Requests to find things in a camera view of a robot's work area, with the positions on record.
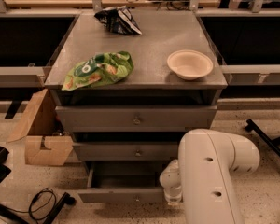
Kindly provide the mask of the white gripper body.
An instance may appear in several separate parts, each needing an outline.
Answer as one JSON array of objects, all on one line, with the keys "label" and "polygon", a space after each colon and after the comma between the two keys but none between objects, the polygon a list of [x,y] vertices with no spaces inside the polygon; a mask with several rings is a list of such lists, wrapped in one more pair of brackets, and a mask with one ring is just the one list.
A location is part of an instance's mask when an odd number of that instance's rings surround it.
[{"label": "white gripper body", "polygon": [[181,177],[178,160],[172,160],[161,172],[160,184],[164,198],[170,205],[179,204],[182,200]]}]

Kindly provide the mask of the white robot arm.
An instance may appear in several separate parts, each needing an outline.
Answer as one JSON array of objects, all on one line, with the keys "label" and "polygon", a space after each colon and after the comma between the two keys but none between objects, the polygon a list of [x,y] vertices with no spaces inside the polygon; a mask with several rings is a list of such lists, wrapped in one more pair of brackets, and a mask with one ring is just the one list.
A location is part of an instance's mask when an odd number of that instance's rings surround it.
[{"label": "white robot arm", "polygon": [[165,200],[184,204],[187,224],[245,224],[231,175],[248,175],[260,156],[249,139],[206,129],[187,132],[160,175]]}]

